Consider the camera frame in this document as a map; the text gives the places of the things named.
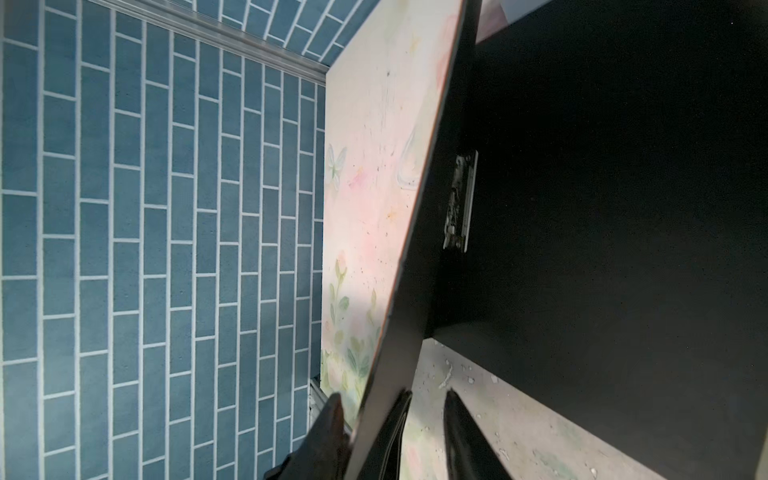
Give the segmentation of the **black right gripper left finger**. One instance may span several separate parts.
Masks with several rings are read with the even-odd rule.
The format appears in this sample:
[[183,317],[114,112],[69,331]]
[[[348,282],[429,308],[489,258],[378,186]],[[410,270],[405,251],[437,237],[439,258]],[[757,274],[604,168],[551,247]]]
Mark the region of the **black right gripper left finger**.
[[[412,393],[403,390],[379,430],[368,453],[360,479],[397,479],[400,476],[402,440]],[[332,394],[299,449],[283,463],[268,470],[265,479],[341,479],[352,446],[345,430],[341,395]]]

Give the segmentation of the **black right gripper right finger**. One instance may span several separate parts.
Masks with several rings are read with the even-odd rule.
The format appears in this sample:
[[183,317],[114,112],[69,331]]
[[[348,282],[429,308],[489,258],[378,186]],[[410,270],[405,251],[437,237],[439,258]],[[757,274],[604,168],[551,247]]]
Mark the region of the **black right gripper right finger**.
[[443,431],[450,480],[511,480],[458,393],[446,393]]

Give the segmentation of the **orange file folder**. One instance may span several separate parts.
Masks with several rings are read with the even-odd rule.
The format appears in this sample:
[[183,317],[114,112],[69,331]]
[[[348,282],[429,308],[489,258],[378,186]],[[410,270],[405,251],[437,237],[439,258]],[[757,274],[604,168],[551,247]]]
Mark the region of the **orange file folder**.
[[[670,479],[767,436],[767,5],[463,1],[348,473],[435,338]],[[443,249],[477,150],[468,249]]]

